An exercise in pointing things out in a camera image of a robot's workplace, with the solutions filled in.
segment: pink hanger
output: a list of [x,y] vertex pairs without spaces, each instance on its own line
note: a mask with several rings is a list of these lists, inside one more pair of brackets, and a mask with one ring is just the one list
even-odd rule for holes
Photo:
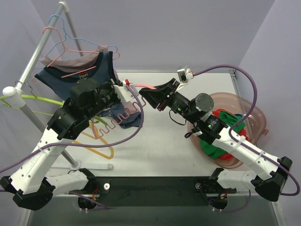
[[[120,53],[119,53],[119,52],[116,52],[116,51],[114,51],[113,53],[118,53],[118,57],[115,58],[115,59],[113,59],[113,60],[117,60],[117,59],[120,57]],[[79,74],[79,73],[86,72],[86,71],[91,70],[91,69],[93,69],[93,68],[96,68],[96,66],[87,68],[87,69],[85,69],[85,70],[83,70],[83,71],[80,71],[80,72],[75,72],[75,73],[72,73],[72,74],[64,75],[64,76],[62,76],[61,78],[67,78],[67,77],[72,76],[72,75],[75,75],[75,74]]]
[[80,50],[71,50],[71,49],[67,49],[66,46],[65,46],[65,44],[64,44],[64,41],[63,41],[63,39],[62,39],[62,37],[61,37],[60,32],[59,32],[55,27],[51,27],[51,26],[45,27],[45,28],[43,29],[43,32],[42,32],[42,33],[44,33],[44,31],[45,31],[46,29],[49,29],[49,28],[55,29],[55,30],[57,31],[58,35],[60,36],[60,39],[61,39],[61,42],[62,42],[64,51],[63,51],[56,59],[54,59],[50,64],[48,64],[47,67],[51,66],[51,65],[53,64],[53,62],[55,62],[58,58],[60,58],[60,57],[66,52],[66,50],[69,51],[69,52],[77,52],[77,53],[97,53],[97,54],[99,54],[99,52],[95,52],[95,51],[80,51]]
[[[58,33],[58,35],[59,35],[59,37],[60,37],[60,40],[61,40],[61,43],[62,43],[63,49],[64,49],[63,52],[62,52],[56,59],[54,59],[50,64],[47,65],[47,67],[51,66],[51,65],[53,64],[53,62],[55,62],[58,58],[60,58],[60,57],[66,52],[66,50],[69,51],[69,52],[97,53],[97,54],[99,54],[99,52],[95,52],[95,51],[80,51],[80,50],[70,50],[70,49],[67,49],[66,46],[65,46],[65,44],[64,44],[64,41],[63,41],[63,39],[62,39],[62,37],[61,37],[60,32],[59,32],[55,27],[47,26],[47,27],[45,27],[45,28],[43,29],[43,32],[42,32],[42,33],[44,33],[44,31],[45,31],[46,29],[54,29],[54,30],[56,30],[56,32]],[[116,59],[118,59],[118,58],[120,57],[120,53],[119,53],[119,52],[114,51],[113,53],[117,53],[117,54],[118,54],[118,57],[115,58],[115,59],[113,59],[113,60],[116,60]],[[69,77],[69,76],[72,76],[72,75],[75,75],[75,74],[78,74],[78,73],[86,72],[86,71],[91,70],[91,69],[93,69],[93,68],[96,68],[96,66],[87,68],[87,69],[85,69],[85,70],[83,70],[83,71],[80,71],[80,72],[75,72],[75,73],[72,73],[72,74],[68,74],[68,75],[62,76],[61,78],[66,78],[66,77]]]

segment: blue cloth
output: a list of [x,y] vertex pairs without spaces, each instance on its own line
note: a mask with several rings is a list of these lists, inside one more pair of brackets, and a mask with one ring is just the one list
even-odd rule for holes
[[[92,78],[96,80],[99,85],[108,82],[110,79],[116,81],[113,69],[113,52],[100,52],[94,66],[94,69],[88,70],[85,73],[77,73],[66,78],[61,77],[72,73],[64,72],[55,67],[45,67],[40,73],[36,74],[35,77],[50,87],[62,100],[66,100],[70,97],[71,88],[81,78]],[[125,117],[127,115],[122,104],[115,105],[108,111],[103,111],[101,115],[104,116],[106,114],[106,116],[111,116],[119,122],[117,118],[119,113]],[[130,115],[128,119],[123,120],[120,126],[124,129],[132,126],[138,127],[140,121],[141,113],[135,113]]]
[[[118,119],[118,114],[122,114],[124,117],[127,116],[124,106],[121,103],[114,105],[109,110],[102,111],[100,113],[100,116],[102,117],[109,116],[112,117],[117,122],[120,122],[120,120]],[[122,119],[122,123],[120,124],[121,128],[127,129],[130,127],[139,127],[139,124],[141,122],[141,112],[131,114],[127,119],[123,119],[122,117],[121,119]]]
[[110,79],[116,81],[113,69],[113,52],[100,52],[94,66],[95,68],[85,73],[75,74],[66,78],[61,77],[72,73],[64,72],[56,67],[44,67],[35,77],[50,87],[62,100],[66,100],[70,97],[71,88],[81,78],[94,79],[99,85]]

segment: blue hanger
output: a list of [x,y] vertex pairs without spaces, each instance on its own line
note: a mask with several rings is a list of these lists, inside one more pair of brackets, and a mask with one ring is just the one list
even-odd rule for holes
[[[72,38],[72,37],[67,33],[66,28],[65,28],[65,21],[64,21],[64,19],[63,19],[60,15],[57,15],[57,14],[51,15],[51,16],[49,17],[49,19],[48,19],[48,24],[49,24],[49,22],[50,22],[50,19],[51,19],[52,17],[54,17],[54,16],[57,16],[57,17],[59,17],[59,18],[62,19],[62,22],[63,22],[63,31],[64,31],[64,33],[65,33],[65,39],[64,39],[63,41],[67,41],[67,36],[68,36],[70,39],[73,39],[73,40],[75,40],[75,39],[83,40],[83,41],[87,41],[87,42],[89,42],[89,43],[91,43],[91,44],[94,44],[94,45],[99,46],[99,44],[97,44],[97,43],[95,43],[95,42],[91,42],[91,41],[86,40],[86,39],[83,39],[83,38]],[[51,52],[58,44],[60,44],[60,43],[62,43],[62,41],[56,43],[56,44],[52,47],[52,49],[46,54],[46,56],[47,56],[47,55],[48,55],[48,54],[49,54],[49,53],[50,53],[50,52]],[[109,45],[108,47],[114,47],[114,48],[116,48],[116,51],[118,51],[118,47],[117,47],[117,46]]]

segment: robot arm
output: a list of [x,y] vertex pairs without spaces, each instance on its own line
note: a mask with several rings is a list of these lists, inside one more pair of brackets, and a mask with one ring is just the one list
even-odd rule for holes
[[[215,172],[214,175],[218,177],[217,182],[223,188],[236,188],[240,191],[253,190],[255,188],[256,192],[263,198],[274,202],[277,201],[288,175],[275,164],[266,161],[261,155],[264,154],[270,159],[279,162],[287,170],[291,168],[292,161],[287,157],[280,159],[265,153],[234,131],[231,134],[239,142],[233,140],[229,135],[229,126],[212,115],[211,110],[213,109],[214,101],[208,94],[201,93],[194,99],[189,100],[177,92],[179,87],[187,84],[188,80],[191,79],[191,72],[184,68],[178,70],[178,75],[181,83],[171,79],[166,84],[155,86],[156,89],[143,88],[139,91],[139,94],[154,109],[163,111],[168,106],[172,111],[189,121],[193,125],[193,129],[185,135],[185,138],[191,135],[198,136],[207,143],[232,154],[251,169],[250,171],[221,169],[217,171],[218,175]],[[253,148],[260,155],[253,153],[241,144],[246,144]]]
[[[80,79],[71,89],[71,98],[65,101],[63,107],[48,122],[34,151],[50,143],[72,143],[89,126],[89,120],[102,110],[132,100],[125,85],[129,85],[138,95],[134,85],[128,81],[119,84],[109,81],[98,86],[93,79]],[[56,177],[45,176],[65,147],[57,145],[40,149],[38,154],[26,161],[13,175],[0,180],[0,185],[7,192],[15,194],[13,200],[19,207],[39,210],[53,196],[89,188],[90,184],[95,183],[94,175],[87,169]]]

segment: cable tie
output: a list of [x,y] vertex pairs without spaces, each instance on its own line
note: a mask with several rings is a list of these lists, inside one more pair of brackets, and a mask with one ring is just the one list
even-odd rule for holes
[[234,146],[233,151],[236,151],[245,139],[246,139],[245,136],[241,136],[237,144]]
[[38,147],[38,149],[39,149],[42,153],[47,154],[47,152],[46,152],[45,150],[43,150],[43,149],[39,146],[39,144],[37,144],[37,147]]
[[257,160],[259,160],[259,159],[260,159],[260,157],[262,156],[263,152],[264,152],[264,151],[263,151],[263,150],[261,150],[260,154],[258,155],[257,159],[255,159],[255,160],[254,160],[254,162],[257,162]]

